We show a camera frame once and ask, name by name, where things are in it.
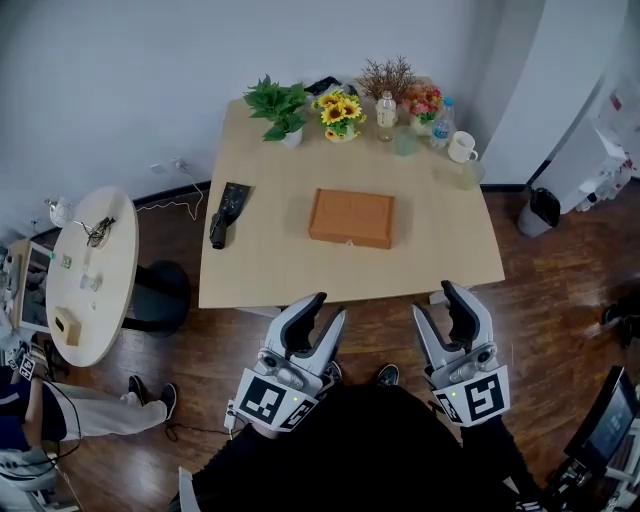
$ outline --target white cup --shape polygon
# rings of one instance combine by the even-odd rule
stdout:
[[[476,140],[467,132],[456,132],[451,137],[449,143],[449,157],[459,164],[465,163],[474,155],[474,160],[478,159],[478,152],[473,150]]]

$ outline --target white pants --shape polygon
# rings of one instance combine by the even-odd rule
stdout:
[[[58,383],[56,387],[67,395],[78,412],[76,419],[76,413],[69,400],[56,388],[49,386],[60,404],[67,425],[67,437],[64,441],[78,439],[80,434],[82,437],[137,434],[160,425],[167,418],[167,406],[164,402],[156,400],[143,407],[133,392],[118,399],[93,389]]]

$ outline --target electronic device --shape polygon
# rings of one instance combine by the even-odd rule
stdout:
[[[214,249],[224,249],[227,239],[227,228],[231,226],[242,213],[251,187],[238,183],[227,182],[220,199],[218,211],[211,218],[209,240]]]
[[[564,452],[569,456],[555,472],[549,488],[550,510],[565,510],[577,489],[591,476],[604,476],[620,443],[640,410],[624,368],[614,366],[595,403]]]

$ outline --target clear glass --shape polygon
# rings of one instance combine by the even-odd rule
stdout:
[[[91,291],[97,292],[102,284],[102,278],[100,276],[91,277],[87,274],[83,274],[80,279],[80,289],[86,290],[89,289]]]
[[[398,126],[395,133],[394,152],[398,156],[410,156],[418,150],[418,135],[410,126]]]
[[[465,190],[475,188],[480,185],[484,179],[484,175],[484,165],[477,160],[467,160],[462,164],[460,186]]]

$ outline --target black bag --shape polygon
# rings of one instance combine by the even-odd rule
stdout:
[[[560,201],[546,188],[537,188],[529,200],[531,211],[555,228],[560,221]]]

